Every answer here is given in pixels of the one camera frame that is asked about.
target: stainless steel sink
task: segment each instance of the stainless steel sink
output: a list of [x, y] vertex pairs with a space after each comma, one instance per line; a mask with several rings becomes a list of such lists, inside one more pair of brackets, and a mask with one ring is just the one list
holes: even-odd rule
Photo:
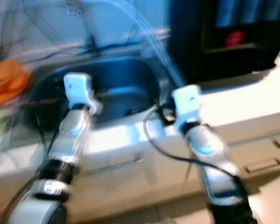
[[25, 111], [25, 123], [36, 127], [35, 111], [44, 130], [53, 130], [68, 110], [63, 76], [68, 72], [84, 72], [93, 78], [96, 97], [103, 111], [94, 118], [95, 128], [144, 119], [160, 98], [169, 97], [173, 85], [157, 61], [138, 56], [105, 57], [71, 63], [42, 66], [34, 71], [34, 86], [29, 100], [52, 100], [52, 104], [31, 107]]

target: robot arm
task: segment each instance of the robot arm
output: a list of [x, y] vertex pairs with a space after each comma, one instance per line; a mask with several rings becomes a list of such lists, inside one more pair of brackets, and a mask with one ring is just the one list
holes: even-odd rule
[[91, 129], [91, 115], [101, 111], [101, 103], [94, 97], [91, 79], [86, 74], [69, 73], [64, 76], [70, 111], [59, 126], [47, 163], [29, 192], [31, 198], [16, 206], [9, 224], [64, 224], [66, 202], [71, 193], [70, 184], [79, 170]]
[[196, 85], [173, 91], [177, 114], [175, 127], [185, 138], [195, 159], [215, 165], [236, 177], [234, 179], [212, 167], [200, 166], [209, 209], [216, 224], [256, 224], [240, 182], [239, 170], [227, 157], [228, 145], [208, 126], [201, 124], [199, 94]]

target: red light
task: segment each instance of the red light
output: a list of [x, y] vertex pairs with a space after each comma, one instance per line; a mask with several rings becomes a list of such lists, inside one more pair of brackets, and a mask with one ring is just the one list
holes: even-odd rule
[[227, 47], [236, 46], [242, 44], [246, 39], [246, 34], [243, 31], [234, 31], [230, 33], [225, 40]]

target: floor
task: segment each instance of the floor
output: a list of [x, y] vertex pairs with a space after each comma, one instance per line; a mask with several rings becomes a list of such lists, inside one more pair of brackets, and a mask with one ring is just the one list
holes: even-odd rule
[[[280, 173], [246, 182], [259, 224], [280, 224]], [[211, 224], [203, 194], [128, 212], [94, 224]]]

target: backsplash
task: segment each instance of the backsplash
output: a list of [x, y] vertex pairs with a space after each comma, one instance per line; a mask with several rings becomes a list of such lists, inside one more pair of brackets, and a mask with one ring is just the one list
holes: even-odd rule
[[[169, 0], [126, 1], [144, 15], [158, 35], [168, 34]], [[131, 41], [141, 36], [126, 15], [105, 3], [0, 0], [0, 43], [12, 43], [9, 56], [83, 44], [88, 33], [94, 35], [98, 46], [125, 43], [130, 34], [134, 34]]]

